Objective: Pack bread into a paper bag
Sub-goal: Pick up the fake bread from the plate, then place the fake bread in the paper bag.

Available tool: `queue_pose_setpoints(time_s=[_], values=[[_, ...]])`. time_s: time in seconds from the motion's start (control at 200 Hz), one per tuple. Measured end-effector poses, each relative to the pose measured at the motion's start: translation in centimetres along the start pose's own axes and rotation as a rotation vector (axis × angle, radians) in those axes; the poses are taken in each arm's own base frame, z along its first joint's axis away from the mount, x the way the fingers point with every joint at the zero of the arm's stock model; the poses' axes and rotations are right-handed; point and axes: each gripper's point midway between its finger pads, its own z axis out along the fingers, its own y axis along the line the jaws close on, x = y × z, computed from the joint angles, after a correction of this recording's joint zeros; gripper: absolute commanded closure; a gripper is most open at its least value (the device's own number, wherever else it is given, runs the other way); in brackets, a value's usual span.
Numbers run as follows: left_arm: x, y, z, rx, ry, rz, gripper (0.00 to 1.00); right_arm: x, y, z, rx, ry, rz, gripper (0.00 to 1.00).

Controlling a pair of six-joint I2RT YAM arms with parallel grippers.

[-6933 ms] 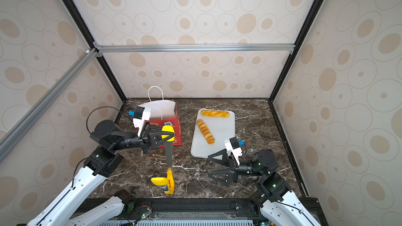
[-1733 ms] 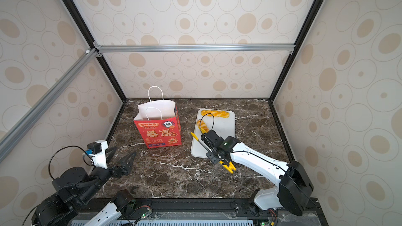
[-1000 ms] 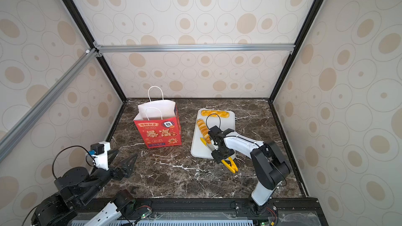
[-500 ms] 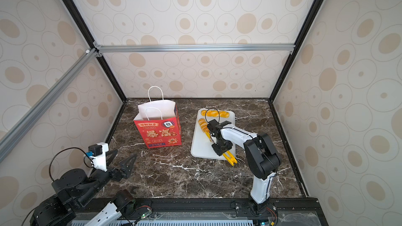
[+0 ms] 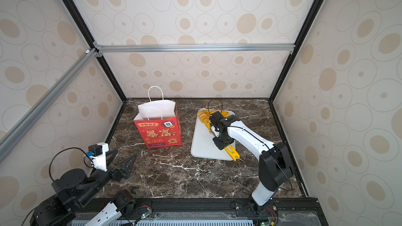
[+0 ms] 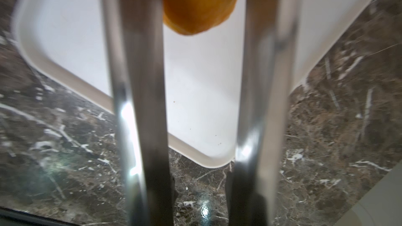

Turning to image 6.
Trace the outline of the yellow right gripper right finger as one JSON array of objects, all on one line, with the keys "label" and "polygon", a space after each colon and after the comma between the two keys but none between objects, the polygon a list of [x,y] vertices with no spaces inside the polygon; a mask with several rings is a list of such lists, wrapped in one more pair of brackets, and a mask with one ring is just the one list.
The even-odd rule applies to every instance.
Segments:
[{"label": "yellow right gripper right finger", "polygon": [[300,1],[246,0],[231,226],[270,226],[275,216]]}]

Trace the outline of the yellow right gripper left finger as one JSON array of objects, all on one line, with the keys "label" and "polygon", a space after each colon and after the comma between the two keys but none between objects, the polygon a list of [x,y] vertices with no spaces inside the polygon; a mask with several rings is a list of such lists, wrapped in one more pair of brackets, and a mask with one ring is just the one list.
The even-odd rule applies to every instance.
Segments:
[{"label": "yellow right gripper left finger", "polygon": [[171,226],[162,0],[102,0],[128,224]]}]

